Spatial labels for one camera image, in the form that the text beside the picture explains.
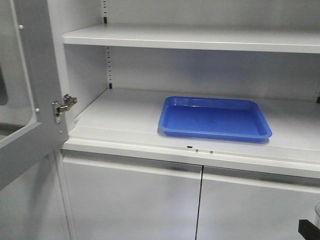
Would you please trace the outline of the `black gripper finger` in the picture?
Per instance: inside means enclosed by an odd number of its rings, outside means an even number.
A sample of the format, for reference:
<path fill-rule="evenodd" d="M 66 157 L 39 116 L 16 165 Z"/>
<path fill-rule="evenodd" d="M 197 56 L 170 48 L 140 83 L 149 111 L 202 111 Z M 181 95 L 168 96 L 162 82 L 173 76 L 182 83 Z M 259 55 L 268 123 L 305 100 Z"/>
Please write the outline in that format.
<path fill-rule="evenodd" d="M 298 221 L 298 233 L 305 240 L 320 240 L 320 229 L 307 219 Z"/>

